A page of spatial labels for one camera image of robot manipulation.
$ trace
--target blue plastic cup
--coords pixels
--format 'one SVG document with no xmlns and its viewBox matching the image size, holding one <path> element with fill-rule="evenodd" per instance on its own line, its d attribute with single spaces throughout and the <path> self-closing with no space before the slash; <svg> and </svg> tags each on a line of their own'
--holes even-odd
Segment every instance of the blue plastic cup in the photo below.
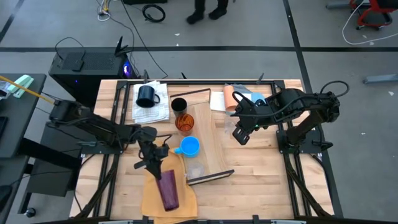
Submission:
<svg viewBox="0 0 398 224">
<path fill-rule="evenodd" d="M 185 157 L 194 158 L 200 152 L 199 140 L 193 136 L 187 136 L 181 141 L 181 146 L 174 151 L 176 154 L 183 154 Z"/>
</svg>

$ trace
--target wooden workbench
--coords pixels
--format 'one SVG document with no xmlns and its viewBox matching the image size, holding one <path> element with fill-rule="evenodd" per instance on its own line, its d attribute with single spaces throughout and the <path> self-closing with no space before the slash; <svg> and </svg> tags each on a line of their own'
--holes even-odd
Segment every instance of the wooden workbench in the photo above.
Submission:
<svg viewBox="0 0 398 224">
<path fill-rule="evenodd" d="M 286 88 L 302 89 L 300 80 L 284 80 Z M 110 119 L 117 80 L 103 80 L 99 88 L 95 113 Z M 222 85 L 168 85 L 169 95 L 188 91 L 211 88 L 212 91 L 222 91 Z M 246 85 L 253 92 L 259 92 L 267 97 L 271 95 L 269 85 Z M 119 99 L 116 122 L 120 121 L 124 90 Z M 184 96 L 188 104 L 205 101 L 205 94 Z M 132 124 L 131 119 L 132 90 L 127 105 L 126 124 Z M 289 188 L 285 165 L 282 155 L 278 151 L 275 136 L 277 126 L 251 134 L 250 141 L 241 146 L 231 135 L 232 129 L 225 128 L 231 122 L 225 113 L 212 111 L 216 123 L 217 134 L 222 143 L 225 161 L 235 173 L 230 177 L 211 182 L 194 185 L 193 189 L 198 200 L 199 219 L 251 219 L 252 215 L 259 215 L 260 219 L 293 218 Z M 299 124 L 308 113 L 294 120 Z M 162 123 L 149 124 L 158 130 L 158 134 L 169 134 L 171 130 Z M 140 220 L 140 204 L 144 184 L 144 169 L 135 170 L 133 165 L 139 162 L 138 145 L 130 145 L 120 157 L 116 187 L 114 191 L 111 219 Z M 307 188 L 318 203 L 329 213 L 333 213 L 322 167 L 307 154 L 300 155 Z M 97 189 L 100 176 L 102 155 L 94 156 L 81 169 L 76 187 L 77 198 L 82 207 L 89 201 Z M 300 214 L 304 215 L 301 194 L 296 187 Z M 102 199 L 101 214 L 104 214 L 107 190 Z M 70 216 L 79 212 L 76 202 L 73 202 Z"/>
</svg>

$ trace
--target concrete floor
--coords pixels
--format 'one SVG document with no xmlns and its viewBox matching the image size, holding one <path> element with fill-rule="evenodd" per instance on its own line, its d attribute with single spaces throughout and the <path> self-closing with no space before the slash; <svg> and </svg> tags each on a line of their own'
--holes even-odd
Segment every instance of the concrete floor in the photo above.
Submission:
<svg viewBox="0 0 398 224">
<path fill-rule="evenodd" d="M 208 1 L 207 12 L 216 1 Z M 341 36 L 348 10 L 329 11 L 326 0 L 289 0 L 301 47 L 352 47 Z M 18 0 L 0 1 L 0 29 L 13 13 Z M 46 73 L 55 55 L 49 48 L 62 38 L 72 36 L 86 47 L 114 47 L 120 35 L 131 43 L 131 33 L 121 25 L 96 18 L 95 0 L 23 1 L 15 19 L 0 42 L 0 71 L 3 73 Z M 147 46 L 257 46 L 293 47 L 283 1 L 245 0 L 230 3 L 228 14 L 218 21 L 205 19 L 194 26 L 184 21 L 193 11 L 193 0 L 170 0 L 161 5 L 166 20 L 152 24 L 128 6 L 129 13 Z M 131 27 L 120 2 L 111 2 L 113 18 Z M 397 32 L 398 22 L 376 32 L 355 30 L 354 21 L 346 29 L 352 42 L 384 37 Z M 61 47 L 78 46 L 65 41 Z M 142 46 L 136 38 L 135 46 Z M 17 53 L 16 47 L 31 48 Z M 398 47 L 397 38 L 355 46 L 359 52 L 304 52 L 303 57 L 314 91 L 328 81 L 344 80 L 351 91 L 340 99 L 341 115 L 334 123 L 323 125 L 341 207 L 346 218 L 398 221 L 398 152 L 396 145 L 398 86 L 362 84 L 364 77 L 397 72 L 398 52 L 360 52 L 367 48 Z M 152 53 L 170 78 L 300 78 L 300 64 L 294 51 L 172 51 Z M 135 52 L 136 66 L 148 70 L 151 78 L 163 75 L 146 52 Z M 341 89 L 331 86 L 336 92 Z M 44 92 L 73 99 L 48 77 Z M 37 107 L 50 111 L 51 105 L 40 100 Z M 48 115 L 36 110 L 26 132 L 29 139 L 40 141 Z M 33 195 L 29 206 L 37 209 L 34 218 L 16 214 L 27 179 L 22 181 L 8 223 L 37 223 L 68 218 L 73 194 L 65 198 Z"/>
</svg>

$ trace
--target orange cloth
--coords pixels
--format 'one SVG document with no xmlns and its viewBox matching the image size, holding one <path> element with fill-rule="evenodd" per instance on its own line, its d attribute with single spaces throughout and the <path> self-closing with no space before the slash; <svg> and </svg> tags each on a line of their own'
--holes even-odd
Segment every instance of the orange cloth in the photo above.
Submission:
<svg viewBox="0 0 398 224">
<path fill-rule="evenodd" d="M 180 206 L 175 210 L 166 212 L 163 207 L 160 192 L 157 188 L 155 177 L 148 171 L 145 171 L 141 213 L 148 217 L 154 217 L 155 224 L 178 223 L 197 219 L 197 198 L 193 189 L 187 184 L 182 156 L 176 155 L 174 150 L 170 150 L 169 156 L 163 160 L 161 170 L 162 172 L 174 170 L 178 203 Z"/>
</svg>

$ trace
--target person's feet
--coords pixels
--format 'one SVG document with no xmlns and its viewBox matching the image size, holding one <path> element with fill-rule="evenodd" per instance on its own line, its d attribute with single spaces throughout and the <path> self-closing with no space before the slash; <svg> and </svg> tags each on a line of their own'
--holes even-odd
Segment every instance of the person's feet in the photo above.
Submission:
<svg viewBox="0 0 398 224">
<path fill-rule="evenodd" d="M 191 16 L 187 17 L 187 23 L 192 25 L 198 21 L 201 21 L 203 18 L 203 12 L 194 12 Z"/>
<path fill-rule="evenodd" d="M 226 14 L 226 9 L 216 8 L 213 12 L 209 13 L 209 18 L 216 20 Z"/>
</svg>

